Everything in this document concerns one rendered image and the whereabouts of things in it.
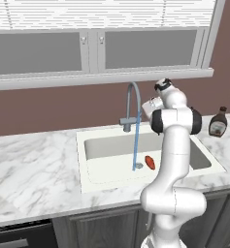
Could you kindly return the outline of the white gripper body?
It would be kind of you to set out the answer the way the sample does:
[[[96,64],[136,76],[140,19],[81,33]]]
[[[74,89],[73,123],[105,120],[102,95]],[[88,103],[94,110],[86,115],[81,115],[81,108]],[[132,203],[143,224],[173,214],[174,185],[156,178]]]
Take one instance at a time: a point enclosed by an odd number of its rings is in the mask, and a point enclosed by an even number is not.
[[[163,101],[160,97],[151,97],[147,102],[142,104],[142,109],[148,118],[152,119],[152,113],[156,111],[155,117],[157,120],[161,119],[161,110],[164,109]]]

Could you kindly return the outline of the grey sink faucet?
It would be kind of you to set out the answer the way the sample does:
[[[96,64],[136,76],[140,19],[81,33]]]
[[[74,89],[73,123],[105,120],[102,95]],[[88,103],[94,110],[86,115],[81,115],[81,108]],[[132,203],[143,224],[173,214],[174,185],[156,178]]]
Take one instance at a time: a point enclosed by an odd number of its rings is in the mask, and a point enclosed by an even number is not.
[[[131,109],[131,98],[132,90],[135,90],[136,100],[137,100],[137,114],[135,117],[130,115]],[[141,94],[139,87],[136,82],[130,82],[127,89],[127,99],[126,99],[126,116],[119,119],[119,125],[123,127],[125,133],[131,131],[131,126],[133,124],[139,124],[141,121]]]

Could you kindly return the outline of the orange sweet potato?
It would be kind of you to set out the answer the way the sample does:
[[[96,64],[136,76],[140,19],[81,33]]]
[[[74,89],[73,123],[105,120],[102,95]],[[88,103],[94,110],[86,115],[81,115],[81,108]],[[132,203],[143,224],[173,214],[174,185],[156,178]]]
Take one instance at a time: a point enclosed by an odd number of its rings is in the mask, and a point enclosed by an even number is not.
[[[145,162],[146,164],[148,165],[148,167],[151,169],[151,170],[155,170],[155,164],[154,164],[154,161],[153,159],[150,157],[150,156],[146,156],[145,157]]]

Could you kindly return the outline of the white sink basin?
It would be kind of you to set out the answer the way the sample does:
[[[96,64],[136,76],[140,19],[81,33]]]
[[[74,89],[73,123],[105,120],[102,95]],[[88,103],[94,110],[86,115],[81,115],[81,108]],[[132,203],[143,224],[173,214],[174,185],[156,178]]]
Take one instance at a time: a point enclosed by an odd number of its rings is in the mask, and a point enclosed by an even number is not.
[[[163,137],[148,124],[140,126],[137,163],[144,166],[132,171],[135,130],[133,127],[125,133],[120,127],[112,127],[77,133],[83,193],[149,184],[157,176]],[[155,170],[146,164],[147,155],[153,159]]]

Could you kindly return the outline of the blue water stream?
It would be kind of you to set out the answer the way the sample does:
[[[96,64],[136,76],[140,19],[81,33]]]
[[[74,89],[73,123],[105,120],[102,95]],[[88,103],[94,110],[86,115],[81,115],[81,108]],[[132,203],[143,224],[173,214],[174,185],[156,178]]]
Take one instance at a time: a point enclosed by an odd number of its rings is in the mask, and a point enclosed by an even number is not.
[[[138,153],[140,123],[141,123],[141,111],[139,110],[138,113],[137,113],[137,118],[136,118],[136,130],[135,130],[135,141],[134,141],[133,168],[132,168],[132,171],[136,170],[136,165],[137,165],[137,153]]]

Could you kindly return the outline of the brown syrup bottle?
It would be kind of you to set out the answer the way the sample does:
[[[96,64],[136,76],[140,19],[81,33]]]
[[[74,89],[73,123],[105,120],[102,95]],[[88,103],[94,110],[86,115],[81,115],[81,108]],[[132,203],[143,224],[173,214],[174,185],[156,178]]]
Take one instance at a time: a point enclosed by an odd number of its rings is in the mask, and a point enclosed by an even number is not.
[[[227,129],[227,118],[225,113],[227,107],[221,107],[219,112],[211,119],[209,125],[209,135],[217,138],[221,138]]]

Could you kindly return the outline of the white window with blinds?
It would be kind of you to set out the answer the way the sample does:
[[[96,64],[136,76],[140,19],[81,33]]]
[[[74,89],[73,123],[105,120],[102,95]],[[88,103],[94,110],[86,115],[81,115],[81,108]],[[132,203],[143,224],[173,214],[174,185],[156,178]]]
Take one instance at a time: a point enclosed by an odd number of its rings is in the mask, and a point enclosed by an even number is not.
[[[0,90],[209,78],[224,5],[0,0]]]

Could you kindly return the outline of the grey cupboard door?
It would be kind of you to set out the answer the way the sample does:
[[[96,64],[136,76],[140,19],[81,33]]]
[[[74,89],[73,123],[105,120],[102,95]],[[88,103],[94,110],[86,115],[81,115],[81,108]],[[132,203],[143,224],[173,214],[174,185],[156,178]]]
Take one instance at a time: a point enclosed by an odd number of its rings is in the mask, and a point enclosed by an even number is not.
[[[205,195],[207,210],[181,227],[187,248],[230,248],[230,190]]]
[[[112,209],[71,217],[79,248],[134,248],[136,210]]]

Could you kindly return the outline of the black dishwasher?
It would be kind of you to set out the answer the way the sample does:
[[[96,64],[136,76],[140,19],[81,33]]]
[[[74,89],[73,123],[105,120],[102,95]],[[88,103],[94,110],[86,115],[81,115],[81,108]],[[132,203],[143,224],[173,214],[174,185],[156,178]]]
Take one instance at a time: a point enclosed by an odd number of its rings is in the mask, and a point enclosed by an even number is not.
[[[58,248],[50,219],[0,227],[0,242],[26,239],[23,248]]]

